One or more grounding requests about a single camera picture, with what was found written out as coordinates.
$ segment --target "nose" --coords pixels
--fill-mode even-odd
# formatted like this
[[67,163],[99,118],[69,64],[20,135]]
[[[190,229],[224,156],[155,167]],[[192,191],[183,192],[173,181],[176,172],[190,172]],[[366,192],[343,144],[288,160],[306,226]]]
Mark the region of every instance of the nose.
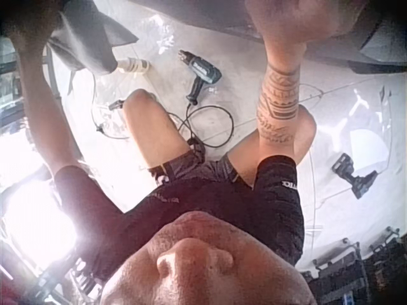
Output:
[[231,253],[195,238],[178,241],[157,259],[161,277],[191,278],[227,274],[233,267]]

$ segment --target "teal power drill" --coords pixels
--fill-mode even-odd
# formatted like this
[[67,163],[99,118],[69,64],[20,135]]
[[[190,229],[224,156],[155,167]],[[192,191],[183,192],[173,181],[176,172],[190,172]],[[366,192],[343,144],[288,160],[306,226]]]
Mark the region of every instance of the teal power drill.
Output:
[[202,86],[217,83],[221,79],[222,73],[206,60],[190,52],[180,50],[178,56],[197,75],[191,93],[186,96],[191,105],[197,105]]

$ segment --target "gray shorts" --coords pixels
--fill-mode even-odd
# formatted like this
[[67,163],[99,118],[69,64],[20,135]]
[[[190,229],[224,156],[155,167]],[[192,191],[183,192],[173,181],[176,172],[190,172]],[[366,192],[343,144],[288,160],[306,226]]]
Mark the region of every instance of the gray shorts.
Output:
[[243,181],[227,155],[224,155],[219,161],[204,161],[203,156],[195,150],[149,171],[159,186],[175,180],[191,178],[231,183]]

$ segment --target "tribal tattoo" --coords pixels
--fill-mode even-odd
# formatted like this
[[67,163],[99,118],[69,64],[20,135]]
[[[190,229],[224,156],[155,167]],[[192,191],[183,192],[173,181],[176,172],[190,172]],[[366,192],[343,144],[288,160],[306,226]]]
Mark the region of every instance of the tribal tattoo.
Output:
[[274,144],[293,141],[290,120],[297,117],[299,87],[299,69],[283,73],[268,65],[257,113],[261,137]]

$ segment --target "thigh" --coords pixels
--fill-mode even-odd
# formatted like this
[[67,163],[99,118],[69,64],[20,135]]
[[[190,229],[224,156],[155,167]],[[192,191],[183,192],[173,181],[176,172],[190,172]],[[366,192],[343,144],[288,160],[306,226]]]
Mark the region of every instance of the thigh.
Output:
[[136,90],[123,105],[127,128],[148,168],[190,151],[165,109],[146,90]]
[[[314,118],[305,107],[300,106],[298,112],[298,131],[294,140],[294,161],[300,164],[309,151],[315,138],[317,127]],[[259,164],[259,133],[257,130],[246,136],[240,143],[228,152],[230,163],[239,176],[249,184],[254,185]]]

